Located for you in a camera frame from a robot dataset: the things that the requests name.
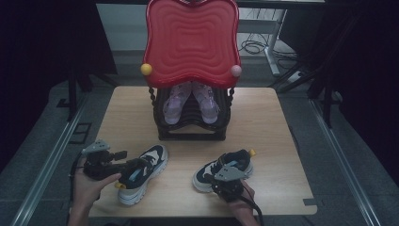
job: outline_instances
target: black sneaker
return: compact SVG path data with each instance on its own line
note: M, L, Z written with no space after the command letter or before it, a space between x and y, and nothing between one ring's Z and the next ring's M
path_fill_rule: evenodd
M250 155L246 150L240 150L235 153L224 153L217 160L206 164L194 174L194 187L201 192L213 191L211 182L206 179L205 175L210 174L212 177L215 177L225 165L241 170L247 178L253 172Z
M140 202L151 178L159 175L167 166L168 151L163 145L149 148L139 158L127 161L128 167L122 172L116 184L120 202L133 205Z

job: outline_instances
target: pink shoe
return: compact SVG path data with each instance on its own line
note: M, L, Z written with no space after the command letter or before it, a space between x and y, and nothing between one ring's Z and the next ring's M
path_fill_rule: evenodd
M199 102L199 109L203 121L208 124L214 123L217 120L217 115L219 114L219 105L217 105L214 100L212 88L199 82L193 82L192 90L194 96Z
M164 116L168 124L176 124L182 115L182 109L191 94L191 82L174 86L164 103Z

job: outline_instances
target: shoe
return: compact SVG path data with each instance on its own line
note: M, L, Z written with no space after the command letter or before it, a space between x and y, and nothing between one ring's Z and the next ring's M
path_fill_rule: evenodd
M241 170L247 176L246 178L253 172L250 155L246 150L240 150L235 153L224 153L217 160L206 164L194 174L194 187L201 192L212 192L212 184L206 179L205 175L211 174L212 177L215 177L225 165Z
M127 161L128 166L116 183L120 202L126 205L140 202L146 193L147 183L164 170L167 162L168 151L163 145L152 146L139 158Z
M192 86L193 94L199 102L199 110L203 121L208 124L214 123L219 114L219 105L214 100L212 88L199 82L193 82Z
M191 82L174 86L164 103L164 117L168 124L176 124L182 115L182 109L191 94Z

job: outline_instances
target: red plastic panel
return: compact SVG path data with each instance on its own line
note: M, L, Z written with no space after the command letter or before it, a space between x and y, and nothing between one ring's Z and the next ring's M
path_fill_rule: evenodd
M152 0L147 6L148 43L143 63L152 65L145 76L153 88L185 81L227 89L241 66L236 44L238 7L232 0Z

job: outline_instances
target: wooden table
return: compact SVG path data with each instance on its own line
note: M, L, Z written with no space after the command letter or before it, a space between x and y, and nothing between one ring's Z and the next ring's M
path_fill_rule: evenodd
M231 121L224 141L160 141L148 88L117 87L97 138L111 153L126 150L138 157L154 144L168 148L165 170L150 180L138 204L125 206L118 190L107 186L94 203L91 217L230 217L215 193L192 186L194 172L223 153L254 149L254 173L247 179L264 215L312 215L317 211L279 99L273 89L236 88Z

